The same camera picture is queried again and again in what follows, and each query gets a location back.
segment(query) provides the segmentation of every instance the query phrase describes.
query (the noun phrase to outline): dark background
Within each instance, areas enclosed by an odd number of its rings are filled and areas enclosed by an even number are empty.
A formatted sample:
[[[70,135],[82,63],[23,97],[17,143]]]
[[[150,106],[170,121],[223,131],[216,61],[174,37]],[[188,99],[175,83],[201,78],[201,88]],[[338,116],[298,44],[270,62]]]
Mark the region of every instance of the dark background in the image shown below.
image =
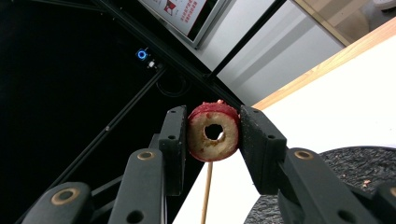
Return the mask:
[[[136,2],[123,6],[208,72]],[[15,222],[149,81],[152,73],[135,57],[145,47],[106,13],[0,0],[0,223]],[[170,68],[160,82],[179,90],[180,76]],[[190,113],[219,98],[186,80],[178,97],[154,85],[69,181],[95,189],[122,175],[129,155],[160,131],[167,110],[186,105]],[[201,167],[188,156],[186,190],[168,201],[168,220]]]

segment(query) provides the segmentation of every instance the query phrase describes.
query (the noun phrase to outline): blue led light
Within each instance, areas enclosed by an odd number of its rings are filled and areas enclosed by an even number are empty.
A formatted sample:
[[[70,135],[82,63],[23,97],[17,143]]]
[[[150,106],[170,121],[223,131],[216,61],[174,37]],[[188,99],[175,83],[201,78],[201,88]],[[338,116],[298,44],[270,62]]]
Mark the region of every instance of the blue led light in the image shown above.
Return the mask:
[[[145,50],[140,49],[140,50],[136,53],[136,56],[137,56],[138,59],[140,59],[140,60],[143,61],[143,60],[145,60],[145,59],[148,57],[148,54],[146,53]]]

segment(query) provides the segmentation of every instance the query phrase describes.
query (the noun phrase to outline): red apple skin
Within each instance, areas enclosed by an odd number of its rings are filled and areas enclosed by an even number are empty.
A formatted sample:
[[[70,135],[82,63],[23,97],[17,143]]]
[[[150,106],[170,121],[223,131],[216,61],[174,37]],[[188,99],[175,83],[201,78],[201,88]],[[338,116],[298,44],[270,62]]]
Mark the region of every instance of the red apple skin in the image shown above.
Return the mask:
[[[203,103],[191,112],[188,120],[188,146],[195,159],[221,161],[238,149],[239,116],[233,107],[221,101]],[[211,124],[221,125],[225,136],[218,140],[208,139],[204,129]]]

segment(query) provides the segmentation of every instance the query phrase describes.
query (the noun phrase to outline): white wall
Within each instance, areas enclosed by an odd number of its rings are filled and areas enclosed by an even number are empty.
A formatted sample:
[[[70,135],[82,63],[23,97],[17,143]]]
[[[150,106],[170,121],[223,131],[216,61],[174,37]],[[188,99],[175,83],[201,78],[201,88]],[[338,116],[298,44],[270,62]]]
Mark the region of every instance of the white wall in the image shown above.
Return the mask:
[[[213,70],[271,4],[233,1],[203,45],[190,50]],[[219,78],[246,105],[254,105],[343,47],[287,1],[219,73]]]

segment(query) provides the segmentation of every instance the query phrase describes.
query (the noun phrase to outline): wooden skewer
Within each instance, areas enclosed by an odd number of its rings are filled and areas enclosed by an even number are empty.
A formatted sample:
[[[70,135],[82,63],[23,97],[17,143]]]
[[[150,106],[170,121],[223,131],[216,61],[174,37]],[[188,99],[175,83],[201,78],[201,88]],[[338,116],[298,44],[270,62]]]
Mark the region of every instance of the wooden skewer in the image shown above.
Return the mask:
[[[205,196],[204,196],[204,205],[202,208],[201,224],[206,223],[206,212],[207,212],[207,204],[209,202],[209,191],[210,191],[210,182],[212,181],[212,170],[213,170],[213,161],[209,162],[207,165]]]

